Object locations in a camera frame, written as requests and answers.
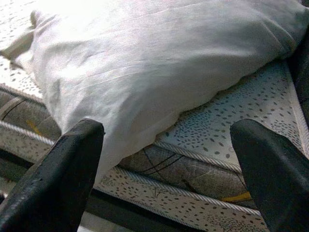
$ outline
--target bed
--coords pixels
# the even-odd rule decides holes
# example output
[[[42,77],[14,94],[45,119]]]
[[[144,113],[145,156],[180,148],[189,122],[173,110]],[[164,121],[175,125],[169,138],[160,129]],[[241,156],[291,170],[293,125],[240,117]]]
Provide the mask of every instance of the bed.
[[[33,3],[1,2],[1,47],[28,26]],[[0,57],[0,73],[0,148],[35,163],[61,130],[24,70]],[[308,157],[308,127],[296,93],[302,85],[297,86],[287,61],[268,63],[181,114],[172,128],[124,158],[94,189],[202,231],[268,231],[246,189],[229,127],[239,119],[257,120]]]

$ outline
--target pillowcase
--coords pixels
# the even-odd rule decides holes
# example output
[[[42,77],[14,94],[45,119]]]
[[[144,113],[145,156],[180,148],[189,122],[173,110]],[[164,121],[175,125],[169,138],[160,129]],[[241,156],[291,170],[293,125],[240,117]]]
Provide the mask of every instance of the pillowcase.
[[[63,133],[85,117],[103,123],[97,180],[179,113],[289,56],[309,22],[296,0],[39,3],[2,54],[34,74]]]

